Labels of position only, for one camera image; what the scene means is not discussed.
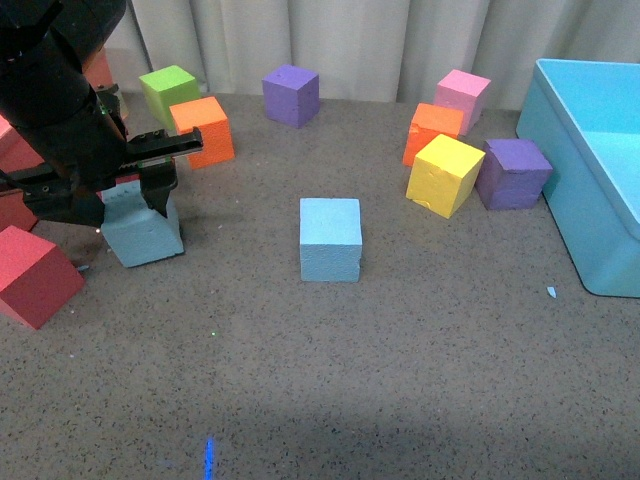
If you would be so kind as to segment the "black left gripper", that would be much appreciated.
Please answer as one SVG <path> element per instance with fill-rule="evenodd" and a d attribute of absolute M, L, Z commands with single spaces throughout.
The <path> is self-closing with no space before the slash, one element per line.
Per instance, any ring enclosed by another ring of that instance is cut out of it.
<path fill-rule="evenodd" d="M 99 193 L 128 175 L 139 176 L 148 208 L 167 218 L 170 193 L 178 185 L 175 157 L 203 147 L 199 130 L 170 136 L 160 129 L 128 140 L 114 124 L 119 116 L 117 99 L 94 90 L 81 96 L 8 92 L 1 96 L 1 115 L 18 131 L 58 125 L 89 130 L 78 140 L 67 140 L 62 134 L 44 140 L 35 134 L 30 140 L 21 132 L 44 162 L 3 172 L 1 188 L 22 191 L 27 207 L 40 220 L 101 225 L 105 208 Z"/>

